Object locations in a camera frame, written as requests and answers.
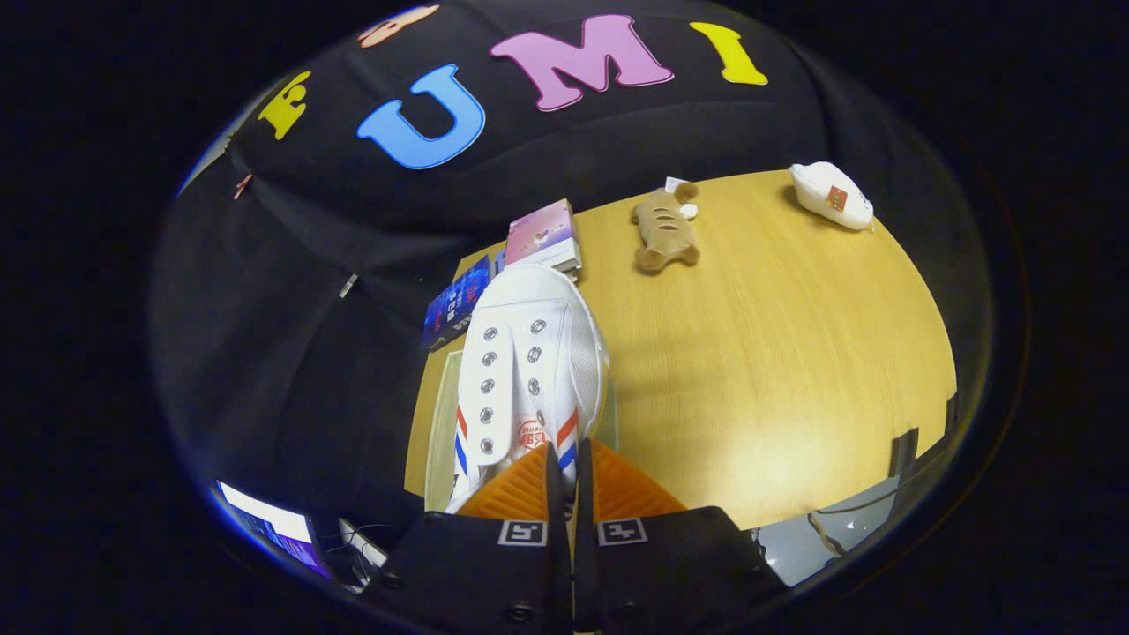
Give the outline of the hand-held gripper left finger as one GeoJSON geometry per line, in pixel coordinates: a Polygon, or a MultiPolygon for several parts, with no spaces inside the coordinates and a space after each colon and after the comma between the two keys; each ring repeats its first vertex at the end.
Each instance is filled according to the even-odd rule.
{"type": "Polygon", "coordinates": [[[360,595],[360,606],[404,634],[572,632],[564,492],[552,446],[493,480],[532,475],[534,515],[504,519],[427,512],[360,595]]]}

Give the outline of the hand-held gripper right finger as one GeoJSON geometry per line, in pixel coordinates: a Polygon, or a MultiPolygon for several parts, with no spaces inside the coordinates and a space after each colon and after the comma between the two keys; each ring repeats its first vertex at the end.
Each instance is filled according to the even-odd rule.
{"type": "Polygon", "coordinates": [[[737,634],[765,621],[791,595],[723,508],[689,508],[609,446],[581,444],[577,630],[737,634]]]}

